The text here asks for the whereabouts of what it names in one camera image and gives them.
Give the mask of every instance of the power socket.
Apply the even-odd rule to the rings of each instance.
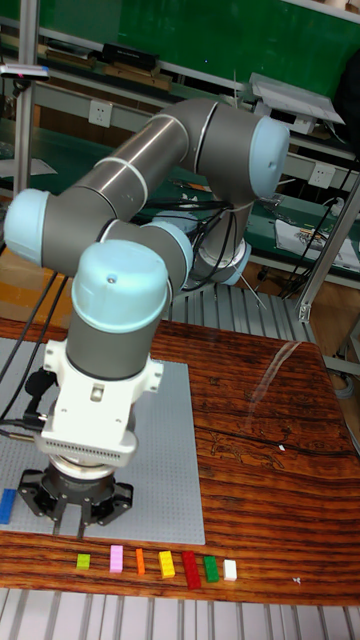
[[[89,122],[99,127],[110,127],[112,104],[100,100],[91,100],[89,110]]]
[[[308,184],[314,185],[314,187],[320,187],[320,189],[327,189],[330,187],[331,180],[335,175],[335,167],[331,164],[315,164],[314,170],[310,176]]]

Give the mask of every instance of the red lego brick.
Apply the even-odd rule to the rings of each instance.
[[[186,582],[188,585],[188,589],[200,589],[201,581],[199,576],[199,571],[197,568],[195,554],[193,551],[183,551],[181,554]]]

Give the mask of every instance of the lego baseplate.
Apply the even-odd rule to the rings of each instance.
[[[13,344],[13,340],[0,339],[0,368]],[[33,346],[23,343],[1,383],[1,409],[11,398]],[[42,365],[42,360],[43,347],[32,371]],[[164,364],[159,392],[145,392],[136,403],[136,456],[115,474],[117,481],[134,486],[133,508],[105,527],[88,527],[85,537],[205,544],[188,369],[186,364]],[[56,395],[55,387],[46,393],[42,412],[47,413]],[[29,400],[22,391],[8,417],[22,417]],[[17,428],[11,430],[24,433]],[[4,489],[17,489],[24,469],[44,470],[47,464],[47,456],[35,445],[0,438],[0,496]],[[68,505],[60,534],[75,536],[79,516],[78,507]],[[17,495],[9,524],[0,524],[0,529],[51,534],[53,522],[34,516]]]

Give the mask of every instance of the green wall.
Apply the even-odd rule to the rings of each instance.
[[[0,0],[18,19],[20,0]],[[332,96],[360,24],[281,0],[42,0],[41,26],[118,40],[162,60],[248,80],[252,71]]]

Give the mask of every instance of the blue lego brick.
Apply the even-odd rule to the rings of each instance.
[[[4,489],[0,502],[0,524],[9,524],[16,489]]]

